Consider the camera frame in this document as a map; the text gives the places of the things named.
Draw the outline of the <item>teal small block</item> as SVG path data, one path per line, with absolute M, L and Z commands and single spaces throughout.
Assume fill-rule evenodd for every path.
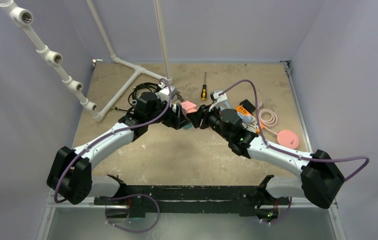
M 184 125 L 182 128 L 183 128 L 184 130 L 188 130 L 188 129 L 192 128 L 192 127 L 193 127 L 193 125 L 192 125 L 192 123 L 190 122 L 190 123 Z

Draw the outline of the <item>orange power strip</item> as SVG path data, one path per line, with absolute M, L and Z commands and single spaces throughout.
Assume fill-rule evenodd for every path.
M 254 115 L 247 112 L 242 106 L 236 108 L 237 115 L 242 119 L 242 124 L 250 131 L 259 133 L 264 128 L 262 120 L 260 120 L 260 126 L 258 126 L 257 119 Z

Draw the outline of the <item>pink socket block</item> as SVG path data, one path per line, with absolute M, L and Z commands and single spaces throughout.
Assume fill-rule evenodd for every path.
M 190 101 L 184 101 L 181 103 L 181 107 L 183 109 L 183 112 L 185 114 L 188 114 L 188 113 L 194 113 L 198 110 L 198 107 L 196 104 L 190 102 Z

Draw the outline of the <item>black power adapter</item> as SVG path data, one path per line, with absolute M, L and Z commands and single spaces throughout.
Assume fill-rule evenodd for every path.
M 247 112 L 254 113 L 256 107 L 247 99 L 240 102 L 240 106 L 242 106 Z

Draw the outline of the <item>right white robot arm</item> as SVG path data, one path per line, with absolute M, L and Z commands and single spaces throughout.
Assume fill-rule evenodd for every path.
M 306 198 L 322 209 L 328 209 L 345 182 L 345 177 L 330 155 L 317 150 L 314 153 L 298 151 L 265 140 L 258 133 L 247 130 L 234 109 L 209 109 L 201 105 L 187 114 L 193 127 L 211 128 L 228 142 L 238 156 L 265 161 L 278 166 L 299 179 L 298 198 Z

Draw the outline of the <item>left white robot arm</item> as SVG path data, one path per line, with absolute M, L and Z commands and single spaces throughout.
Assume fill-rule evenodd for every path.
M 162 123 L 176 130 L 188 125 L 186 114 L 190 107 L 189 102 L 169 103 L 169 96 L 144 92 L 105 133 L 81 146 L 60 148 L 46 181 L 54 190 L 54 201 L 76 205 L 87 197 L 106 197 L 116 205 L 124 202 L 126 191 L 118 177 L 94 177 L 92 171 L 112 153 L 146 133 L 150 124 Z

